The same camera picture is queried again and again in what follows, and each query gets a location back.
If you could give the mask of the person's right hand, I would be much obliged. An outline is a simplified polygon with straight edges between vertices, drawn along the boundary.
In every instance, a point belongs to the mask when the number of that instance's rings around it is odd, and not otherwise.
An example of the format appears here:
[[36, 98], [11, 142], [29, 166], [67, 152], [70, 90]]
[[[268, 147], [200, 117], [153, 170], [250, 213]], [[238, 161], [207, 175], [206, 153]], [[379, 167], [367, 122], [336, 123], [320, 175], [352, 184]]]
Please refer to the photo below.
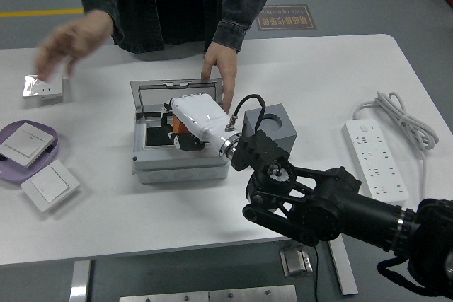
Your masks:
[[35, 58], [35, 75], [41, 81], [52, 78], [54, 71], [66, 63], [67, 76], [76, 64], [95, 52], [114, 32], [113, 20], [101, 10], [55, 28], [40, 46]]

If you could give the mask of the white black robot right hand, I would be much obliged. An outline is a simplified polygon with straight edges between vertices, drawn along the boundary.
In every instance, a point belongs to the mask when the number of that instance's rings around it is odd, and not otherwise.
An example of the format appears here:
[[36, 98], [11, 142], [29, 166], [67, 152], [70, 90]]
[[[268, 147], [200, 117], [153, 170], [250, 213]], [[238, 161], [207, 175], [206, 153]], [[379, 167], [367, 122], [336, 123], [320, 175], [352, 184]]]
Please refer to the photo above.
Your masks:
[[208, 143], [222, 154], [235, 135], [226, 130], [228, 114], [206, 93], [172, 98], [170, 106], [173, 122], [168, 136], [177, 149], [199, 151]]

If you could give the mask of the person's left hand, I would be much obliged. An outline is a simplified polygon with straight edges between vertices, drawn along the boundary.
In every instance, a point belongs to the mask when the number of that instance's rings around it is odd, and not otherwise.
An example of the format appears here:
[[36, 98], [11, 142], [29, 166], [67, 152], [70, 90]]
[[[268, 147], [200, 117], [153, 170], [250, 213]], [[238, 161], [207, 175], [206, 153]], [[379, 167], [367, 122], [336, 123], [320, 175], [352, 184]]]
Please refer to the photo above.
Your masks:
[[212, 42], [205, 53], [201, 78], [208, 79], [212, 68], [217, 67], [222, 78], [222, 109], [228, 113], [234, 97], [237, 75], [237, 52], [224, 45]]

